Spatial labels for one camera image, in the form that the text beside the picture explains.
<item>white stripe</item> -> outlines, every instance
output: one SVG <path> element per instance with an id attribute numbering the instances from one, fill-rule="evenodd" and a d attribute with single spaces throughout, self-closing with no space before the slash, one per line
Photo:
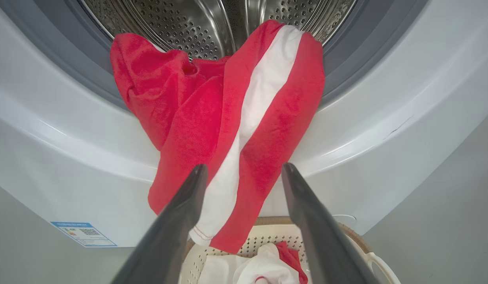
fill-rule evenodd
<path id="1" fill-rule="evenodd" d="M 244 95 L 237 135 L 206 189 L 199 222 L 190 231 L 195 243 L 208 246 L 232 214 L 237 200 L 240 151 L 255 132 L 277 92 L 286 83 L 302 34 L 292 26 L 282 27 L 254 68 Z"/>

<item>white washing machine panel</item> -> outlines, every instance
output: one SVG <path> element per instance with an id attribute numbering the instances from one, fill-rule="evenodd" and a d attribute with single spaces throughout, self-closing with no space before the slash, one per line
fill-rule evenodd
<path id="1" fill-rule="evenodd" d="M 291 158 L 364 234 L 488 114 L 488 0 L 429 2 L 399 43 L 320 109 Z M 160 154 L 131 113 L 44 56 L 0 9 L 0 186 L 46 221 L 135 246 Z M 262 216 L 284 216 L 278 182 Z"/>

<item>white plastic basket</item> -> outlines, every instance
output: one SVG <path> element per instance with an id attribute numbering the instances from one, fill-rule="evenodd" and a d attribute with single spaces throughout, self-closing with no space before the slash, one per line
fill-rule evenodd
<path id="1" fill-rule="evenodd" d="M 376 264 L 390 284 L 400 284 L 400 281 L 390 267 L 370 250 L 369 246 L 358 234 L 347 226 L 341 225 L 341 228 L 370 269 L 373 269 L 372 264 Z M 267 243 L 277 244 L 282 241 L 287 242 L 289 249 L 298 250 L 302 269 L 306 273 L 309 283 L 313 284 L 311 281 L 311 273 L 309 271 L 309 262 L 307 261 L 307 256 L 305 254 L 302 234 L 300 229 L 292 224 L 288 217 L 259 218 L 257 225 L 253 226 L 248 235 L 248 240 L 242 248 L 240 248 L 237 255 L 253 257 L 256 255 L 260 246 Z M 208 255 L 229 254 L 212 247 L 195 245 L 191 240 L 186 249 L 188 253 L 184 259 L 183 266 L 181 267 L 180 284 L 197 284 Z"/>

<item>qr code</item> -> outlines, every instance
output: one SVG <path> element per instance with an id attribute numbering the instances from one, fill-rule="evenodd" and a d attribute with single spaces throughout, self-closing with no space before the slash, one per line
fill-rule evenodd
<path id="1" fill-rule="evenodd" d="M 100 235 L 99 232 L 93 229 L 80 229 L 85 235 Z"/>

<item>scratch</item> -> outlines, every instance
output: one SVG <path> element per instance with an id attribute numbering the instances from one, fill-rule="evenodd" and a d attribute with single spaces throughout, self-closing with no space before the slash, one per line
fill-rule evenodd
<path id="1" fill-rule="evenodd" d="M 384 137 L 383 140 L 386 140 L 390 135 L 392 135 L 393 133 L 395 133 L 395 131 L 399 130 L 404 124 L 406 124 L 411 118 L 413 118 L 414 115 L 411 115 L 411 117 L 409 117 L 406 121 L 404 121 L 402 124 L 400 124 L 399 127 L 397 127 L 397 129 L 393 130 L 392 132 L 390 132 L 386 137 Z"/>

